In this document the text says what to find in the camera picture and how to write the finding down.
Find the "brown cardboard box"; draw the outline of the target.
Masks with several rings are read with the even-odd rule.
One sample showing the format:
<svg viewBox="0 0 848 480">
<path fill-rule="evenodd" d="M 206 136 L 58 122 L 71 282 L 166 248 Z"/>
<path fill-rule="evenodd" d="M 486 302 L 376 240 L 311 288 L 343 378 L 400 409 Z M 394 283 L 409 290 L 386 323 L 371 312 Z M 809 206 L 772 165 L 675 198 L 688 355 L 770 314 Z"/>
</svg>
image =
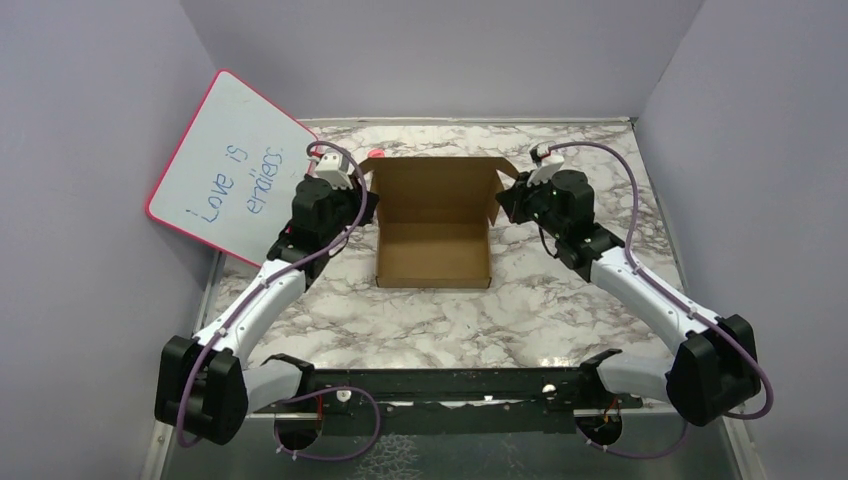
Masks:
<svg viewBox="0 0 848 480">
<path fill-rule="evenodd" d="M 503 157 L 368 158 L 380 288 L 487 289 L 489 230 L 502 179 L 519 172 Z"/>
</svg>

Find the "aluminium frame rail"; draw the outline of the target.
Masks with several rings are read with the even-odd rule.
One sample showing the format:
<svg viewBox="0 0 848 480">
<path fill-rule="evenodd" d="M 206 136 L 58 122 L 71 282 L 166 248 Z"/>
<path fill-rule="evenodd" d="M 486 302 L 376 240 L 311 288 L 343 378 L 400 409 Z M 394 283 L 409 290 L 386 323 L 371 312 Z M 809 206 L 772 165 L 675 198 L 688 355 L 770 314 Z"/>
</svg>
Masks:
<svg viewBox="0 0 848 480">
<path fill-rule="evenodd" d="M 576 270 L 624 303 L 662 338 L 671 358 L 609 349 L 576 367 L 513 369 L 319 369 L 286 354 L 255 368 L 243 362 L 276 318 L 299 299 L 330 260 L 322 249 L 293 249 L 266 262 L 248 289 L 192 337 L 163 347 L 155 418 L 177 441 L 229 443 L 253 413 L 271 413 L 280 451 L 305 458 L 320 435 L 580 434 L 611 451 L 622 413 L 642 399 L 669 404 L 686 427 L 743 419 L 757 395 L 762 412 L 773 386 L 743 317 L 721 317 L 686 298 L 615 247 Z"/>
</svg>

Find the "pink-framed whiteboard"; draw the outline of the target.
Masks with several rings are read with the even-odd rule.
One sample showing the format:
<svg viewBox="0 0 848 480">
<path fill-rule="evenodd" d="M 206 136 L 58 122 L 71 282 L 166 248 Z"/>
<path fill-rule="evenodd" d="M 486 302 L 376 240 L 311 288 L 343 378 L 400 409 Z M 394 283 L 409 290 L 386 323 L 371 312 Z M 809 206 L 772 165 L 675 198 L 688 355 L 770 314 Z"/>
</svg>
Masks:
<svg viewBox="0 0 848 480">
<path fill-rule="evenodd" d="M 146 205 L 148 216 L 252 265 L 291 218 L 309 170 L 306 126 L 228 70 L 216 73 Z"/>
</svg>

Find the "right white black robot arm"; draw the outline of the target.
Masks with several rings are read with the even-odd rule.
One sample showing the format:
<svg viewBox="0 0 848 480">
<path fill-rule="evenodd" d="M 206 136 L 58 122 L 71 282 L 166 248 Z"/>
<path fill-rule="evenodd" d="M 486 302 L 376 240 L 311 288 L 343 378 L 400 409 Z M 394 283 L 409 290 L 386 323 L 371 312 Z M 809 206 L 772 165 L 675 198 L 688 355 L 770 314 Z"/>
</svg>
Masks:
<svg viewBox="0 0 848 480">
<path fill-rule="evenodd" d="M 662 360 L 608 350 L 583 362 L 587 373 L 576 384 L 585 404 L 600 407 L 616 394 L 634 394 L 669 403 L 688 423 L 705 426 L 760 393 L 765 382 L 749 322 L 698 305 L 638 264 L 624 241 L 596 222 L 584 173 L 524 172 L 495 199 L 511 222 L 534 222 L 551 236 L 557 260 L 623 303 L 673 355 Z"/>
</svg>

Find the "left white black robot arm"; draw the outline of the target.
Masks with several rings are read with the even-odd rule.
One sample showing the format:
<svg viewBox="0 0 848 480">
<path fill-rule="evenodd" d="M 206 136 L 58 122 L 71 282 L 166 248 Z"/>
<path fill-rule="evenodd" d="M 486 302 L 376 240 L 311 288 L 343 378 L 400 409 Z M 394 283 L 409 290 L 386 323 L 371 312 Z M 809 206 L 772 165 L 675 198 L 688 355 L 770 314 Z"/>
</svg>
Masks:
<svg viewBox="0 0 848 480">
<path fill-rule="evenodd" d="M 173 336 L 163 347 L 154 402 L 156 420 L 218 445 L 246 416 L 279 399 L 298 411 L 313 401 L 312 365 L 285 354 L 249 369 L 247 358 L 280 314 L 306 293 L 346 241 L 371 223 L 379 202 L 358 179 L 335 189 L 306 176 L 297 185 L 292 217 L 270 247 L 248 288 L 195 336 Z"/>
</svg>

